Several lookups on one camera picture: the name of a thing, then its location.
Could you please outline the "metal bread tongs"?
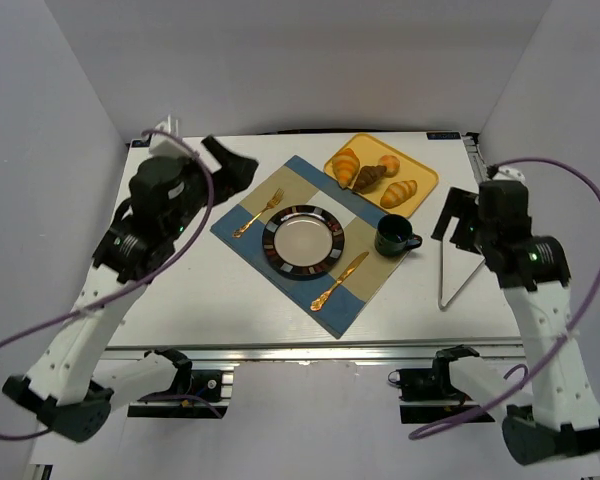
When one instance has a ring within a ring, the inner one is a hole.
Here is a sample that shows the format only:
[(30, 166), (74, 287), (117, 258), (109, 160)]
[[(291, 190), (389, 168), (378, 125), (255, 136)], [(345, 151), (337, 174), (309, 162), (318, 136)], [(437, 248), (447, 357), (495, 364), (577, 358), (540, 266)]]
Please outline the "metal bread tongs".
[(437, 308), (447, 312), (484, 268), (484, 260), (460, 252), (445, 237), (438, 247)]

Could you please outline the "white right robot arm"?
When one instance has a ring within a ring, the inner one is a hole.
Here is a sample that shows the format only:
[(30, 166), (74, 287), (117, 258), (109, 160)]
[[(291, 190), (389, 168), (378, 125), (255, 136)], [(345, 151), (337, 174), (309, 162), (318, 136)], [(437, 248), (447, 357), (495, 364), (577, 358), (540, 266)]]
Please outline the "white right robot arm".
[(574, 335), (570, 271), (559, 241), (535, 236), (529, 191), (498, 175), (476, 193), (449, 190), (432, 234), (441, 240), (452, 219), (459, 249), (481, 254), (513, 312), (526, 355), (530, 392), (507, 383), (472, 348), (439, 351), (431, 378), (451, 396), (463, 393), (501, 426), (520, 465), (600, 451), (600, 404)]

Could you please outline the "small striped croissant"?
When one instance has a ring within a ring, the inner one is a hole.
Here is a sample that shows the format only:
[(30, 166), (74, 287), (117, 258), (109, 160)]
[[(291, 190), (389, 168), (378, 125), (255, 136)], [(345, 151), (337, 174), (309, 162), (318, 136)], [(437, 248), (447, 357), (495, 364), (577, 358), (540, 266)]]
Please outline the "small striped croissant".
[(392, 209), (402, 205), (412, 197), (418, 190), (415, 180), (405, 180), (390, 184), (380, 199), (380, 206), (384, 209)]

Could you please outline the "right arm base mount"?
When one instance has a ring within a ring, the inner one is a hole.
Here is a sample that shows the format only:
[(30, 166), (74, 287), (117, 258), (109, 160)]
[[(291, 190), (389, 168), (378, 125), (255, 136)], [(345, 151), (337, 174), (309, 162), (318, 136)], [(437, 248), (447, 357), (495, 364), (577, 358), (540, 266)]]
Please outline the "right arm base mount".
[(447, 420), (476, 406), (465, 394), (444, 393), (427, 368), (393, 370), (387, 381), (399, 391), (400, 420), (404, 425)]

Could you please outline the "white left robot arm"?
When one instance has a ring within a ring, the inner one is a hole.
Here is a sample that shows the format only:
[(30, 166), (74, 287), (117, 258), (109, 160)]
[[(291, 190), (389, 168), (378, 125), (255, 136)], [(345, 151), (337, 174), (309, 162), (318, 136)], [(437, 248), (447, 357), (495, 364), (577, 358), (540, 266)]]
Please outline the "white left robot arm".
[(115, 410), (142, 399), (185, 397), (192, 362), (173, 348), (153, 349), (109, 374), (95, 369), (131, 307), (156, 276), (185, 252), (176, 241), (197, 214), (246, 190), (258, 163), (203, 139), (219, 163), (210, 172), (197, 152), (174, 135), (170, 154), (144, 160), (129, 181), (129, 194), (115, 210), (92, 256), (92, 266), (73, 310), (39, 360), (12, 375), (3, 393), (33, 413), (48, 431), (76, 443), (92, 438)]

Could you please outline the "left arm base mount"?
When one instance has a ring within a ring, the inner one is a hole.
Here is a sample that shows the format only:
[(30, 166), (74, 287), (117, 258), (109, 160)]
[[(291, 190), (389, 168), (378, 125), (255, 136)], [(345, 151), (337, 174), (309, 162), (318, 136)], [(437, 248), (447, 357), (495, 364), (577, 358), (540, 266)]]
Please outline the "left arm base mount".
[(129, 418), (222, 419), (232, 395), (234, 372), (229, 369), (194, 369), (186, 392), (160, 392), (174, 400), (136, 402), (127, 407)]

